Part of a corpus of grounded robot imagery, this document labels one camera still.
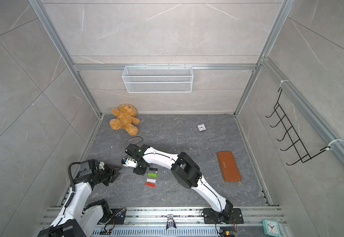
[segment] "robotic arm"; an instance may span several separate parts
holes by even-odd
[[[133,167],[133,172],[139,175],[146,173],[149,163],[161,165],[172,171],[173,175],[185,188],[191,188],[198,192],[218,212],[218,220],[230,223],[233,204],[219,195],[205,180],[200,167],[184,152],[180,154],[169,154],[148,145],[138,147],[130,144],[126,148],[129,158],[123,158],[125,167]]]
[[[74,164],[80,164],[80,172],[73,179],[71,166]],[[99,183],[108,186],[118,177],[120,169],[97,160],[71,163],[68,167],[71,187],[67,201],[51,227],[40,231],[38,237],[87,237],[98,222],[108,222],[111,213],[104,199],[90,203],[86,208],[84,205],[94,186]]]

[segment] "gray marble floor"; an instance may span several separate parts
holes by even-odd
[[[186,152],[200,167],[207,182],[234,206],[265,206],[263,193],[247,156],[240,132],[233,115],[138,115],[141,122],[138,136],[143,144],[155,149],[178,154]],[[131,136],[124,129],[113,130],[109,121],[113,115],[105,115],[88,159],[122,166],[125,156],[124,143]],[[205,123],[207,130],[198,132],[197,124]],[[238,182],[225,182],[219,167],[217,152],[233,152],[242,177]],[[156,186],[146,186],[147,175],[132,173],[123,167],[120,176],[108,187],[94,187],[89,201],[105,198],[110,206],[208,206],[195,191],[179,185],[166,168],[158,168]]]

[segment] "black wire rack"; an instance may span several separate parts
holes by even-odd
[[[287,165],[294,165],[294,164],[296,164],[296,163],[299,162],[299,161],[301,161],[302,163],[305,163],[305,162],[307,162],[308,160],[311,160],[312,158],[318,156],[318,155],[321,154],[322,152],[327,151],[330,147],[329,147],[329,146],[326,146],[326,147],[320,149],[320,152],[317,153],[317,154],[315,154],[315,155],[313,155],[313,156],[311,156],[311,155],[308,153],[308,151],[307,151],[307,149],[306,149],[304,143],[302,142],[300,136],[297,134],[297,132],[296,132],[295,128],[293,127],[291,121],[289,120],[288,116],[286,115],[286,113],[284,112],[283,108],[282,108],[282,107],[280,106],[280,104],[279,104],[279,99],[280,99],[280,96],[281,96],[281,92],[282,92],[282,91],[283,91],[283,90],[282,90],[281,88],[279,88],[278,92],[280,92],[280,94],[279,94],[279,97],[278,97],[278,101],[276,102],[275,106],[273,107],[273,108],[274,108],[274,111],[272,112],[272,114],[271,114],[270,116],[266,116],[266,118],[270,118],[274,113],[276,113],[276,115],[279,117],[280,120],[279,120],[279,122],[278,122],[275,126],[271,126],[271,125],[270,125],[270,127],[276,127],[279,123],[282,123],[283,126],[284,126],[284,129],[285,129],[285,133],[284,133],[283,138],[282,138],[281,140],[279,140],[279,139],[277,139],[277,140],[278,140],[278,141],[282,141],[282,140],[284,140],[285,136],[288,135],[290,141],[292,142],[292,145],[290,145],[287,149],[285,149],[285,150],[280,149],[280,150],[281,150],[281,151],[286,151],[286,150],[288,150],[289,148],[294,147],[295,150],[296,150],[296,152],[297,152],[297,155],[298,155],[299,159],[298,159],[296,162],[294,162],[293,164],[288,164],[288,163],[286,163],[286,164],[287,164]],[[280,116],[279,113],[277,112],[277,109],[278,109],[278,108],[280,108],[281,111],[283,112],[283,116]],[[283,118],[287,118],[287,120],[288,120],[288,122],[289,122],[289,126],[286,126],[286,125],[283,123]],[[289,132],[288,132],[289,130],[293,130],[293,131],[296,133],[296,136],[298,137],[298,140],[296,140],[295,142],[292,140],[292,137],[291,137],[291,135],[289,135]],[[296,146],[299,145],[298,142],[300,142],[301,145],[303,146],[303,148],[305,149],[306,154],[305,154],[303,157],[301,157],[300,153],[299,153],[298,150],[297,150],[297,147],[296,147]]]

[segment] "teddy bear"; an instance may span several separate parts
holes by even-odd
[[[114,130],[125,129],[128,134],[135,136],[138,134],[138,128],[132,124],[140,123],[140,119],[135,118],[136,109],[130,104],[122,104],[118,108],[111,110],[116,119],[110,120],[110,127]]]

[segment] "alarm clock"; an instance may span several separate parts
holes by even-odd
[[[263,220],[263,229],[266,235],[280,237],[279,223],[277,221]]]

